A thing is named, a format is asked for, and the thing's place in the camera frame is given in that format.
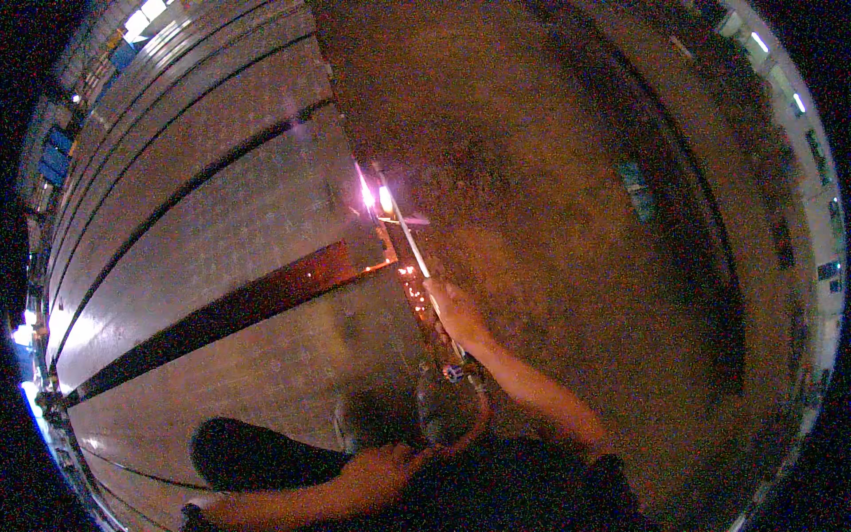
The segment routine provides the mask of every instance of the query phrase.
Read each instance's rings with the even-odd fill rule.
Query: hand
[[[464,290],[434,277],[426,279],[423,286],[437,303],[443,329],[461,347],[472,351],[473,346],[492,340],[482,314]]]
[[[331,483],[350,514],[368,513],[396,501],[408,481],[436,452],[415,454],[405,443],[366,449],[347,463]]]

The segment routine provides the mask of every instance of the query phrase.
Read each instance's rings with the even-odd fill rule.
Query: person
[[[657,530],[608,453],[600,416],[500,345],[467,293],[436,279],[425,287],[445,333],[541,420],[543,438],[482,436],[452,459],[438,444],[348,455],[214,418],[191,457],[221,493],[185,506],[181,530]]]

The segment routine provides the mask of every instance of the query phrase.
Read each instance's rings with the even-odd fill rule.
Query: forearm
[[[334,493],[333,481],[308,488],[223,495],[202,510],[225,530],[293,530],[312,523],[349,517]]]
[[[493,339],[469,346],[470,353],[508,395],[553,422],[561,435],[593,446],[605,436],[597,415],[575,393],[518,359]]]

